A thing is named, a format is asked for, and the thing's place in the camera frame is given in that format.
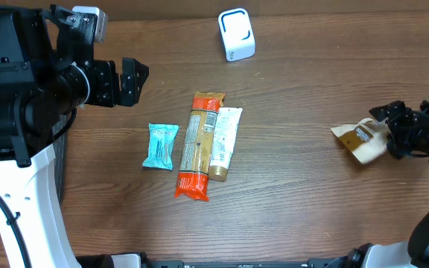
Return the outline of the beige bread snack bag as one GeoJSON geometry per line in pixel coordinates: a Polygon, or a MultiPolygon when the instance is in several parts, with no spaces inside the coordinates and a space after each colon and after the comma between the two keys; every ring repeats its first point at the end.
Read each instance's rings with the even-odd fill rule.
{"type": "Polygon", "coordinates": [[[387,151],[389,129],[383,121],[364,118],[357,124],[332,127],[331,132],[362,165],[387,151]]]}

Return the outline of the light blue snack packet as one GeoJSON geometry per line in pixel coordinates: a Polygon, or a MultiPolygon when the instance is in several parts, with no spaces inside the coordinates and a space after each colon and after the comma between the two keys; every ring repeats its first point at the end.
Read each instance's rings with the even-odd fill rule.
{"type": "Polygon", "coordinates": [[[142,163],[144,168],[173,169],[171,155],[178,131],[178,125],[149,124],[150,138],[147,158],[142,163]]]}

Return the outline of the white cream tube brown cap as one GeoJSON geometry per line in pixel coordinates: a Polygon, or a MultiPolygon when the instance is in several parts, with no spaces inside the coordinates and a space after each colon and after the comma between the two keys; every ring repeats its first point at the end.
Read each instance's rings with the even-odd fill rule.
{"type": "Polygon", "coordinates": [[[212,143],[210,180],[224,182],[227,179],[242,112],[242,108],[220,108],[212,143]]]}

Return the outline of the orange spaghetti pack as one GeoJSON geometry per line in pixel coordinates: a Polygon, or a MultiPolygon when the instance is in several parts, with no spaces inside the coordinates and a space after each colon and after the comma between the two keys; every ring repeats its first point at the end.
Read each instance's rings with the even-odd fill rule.
{"type": "Polygon", "coordinates": [[[225,94],[196,92],[185,132],[174,196],[208,201],[209,167],[215,125],[225,94]]]}

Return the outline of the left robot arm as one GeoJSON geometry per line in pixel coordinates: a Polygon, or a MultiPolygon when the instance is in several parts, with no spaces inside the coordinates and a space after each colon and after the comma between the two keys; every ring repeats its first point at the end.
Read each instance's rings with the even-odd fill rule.
{"type": "Polygon", "coordinates": [[[74,121],[85,104],[134,106],[149,75],[133,58],[121,71],[94,58],[107,20],[97,7],[0,6],[0,235],[12,267],[148,265],[136,252],[76,256],[57,196],[60,118],[74,121]]]}

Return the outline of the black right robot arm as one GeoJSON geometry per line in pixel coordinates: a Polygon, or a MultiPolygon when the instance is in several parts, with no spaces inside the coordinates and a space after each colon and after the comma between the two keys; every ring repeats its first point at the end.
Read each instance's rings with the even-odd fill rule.
{"type": "MultiPolygon", "coordinates": [[[[396,159],[429,160],[429,101],[415,111],[400,100],[370,109],[370,116],[357,124],[333,127],[331,131],[362,164],[382,153],[396,159]]],[[[388,246],[364,244],[348,255],[328,263],[329,267],[394,268],[429,267],[429,212],[407,242],[388,246]]]]}

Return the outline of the white barcode scanner stand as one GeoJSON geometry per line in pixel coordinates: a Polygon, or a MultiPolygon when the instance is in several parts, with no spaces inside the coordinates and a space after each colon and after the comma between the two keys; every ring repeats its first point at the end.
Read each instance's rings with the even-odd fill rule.
{"type": "Polygon", "coordinates": [[[255,37],[249,14],[245,9],[239,7],[226,10],[218,16],[217,20],[228,62],[254,55],[255,37]]]}

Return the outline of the brown cardboard back panel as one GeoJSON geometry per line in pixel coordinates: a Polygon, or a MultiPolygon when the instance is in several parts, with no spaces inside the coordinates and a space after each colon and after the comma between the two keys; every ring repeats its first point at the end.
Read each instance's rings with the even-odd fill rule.
{"type": "Polygon", "coordinates": [[[211,18],[242,7],[251,16],[429,10],[429,0],[122,0],[99,1],[111,20],[211,18]]]}

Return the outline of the grey plastic mesh basket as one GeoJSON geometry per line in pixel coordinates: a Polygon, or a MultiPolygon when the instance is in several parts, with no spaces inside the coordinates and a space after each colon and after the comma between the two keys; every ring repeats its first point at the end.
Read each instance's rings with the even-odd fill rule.
{"type": "Polygon", "coordinates": [[[55,185],[57,189],[57,198],[59,203],[63,201],[64,195],[64,185],[65,185],[65,166],[66,166],[66,151],[67,151],[67,134],[63,134],[54,142],[54,151],[55,151],[55,162],[54,162],[54,171],[55,171],[55,185]]]}

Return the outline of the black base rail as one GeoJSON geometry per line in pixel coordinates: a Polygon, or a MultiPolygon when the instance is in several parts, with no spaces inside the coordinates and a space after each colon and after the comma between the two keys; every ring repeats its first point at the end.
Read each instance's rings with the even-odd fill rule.
{"type": "Polygon", "coordinates": [[[267,261],[267,262],[183,262],[149,261],[142,264],[143,268],[326,268],[342,267],[346,257],[311,258],[308,261],[267,261]]]}

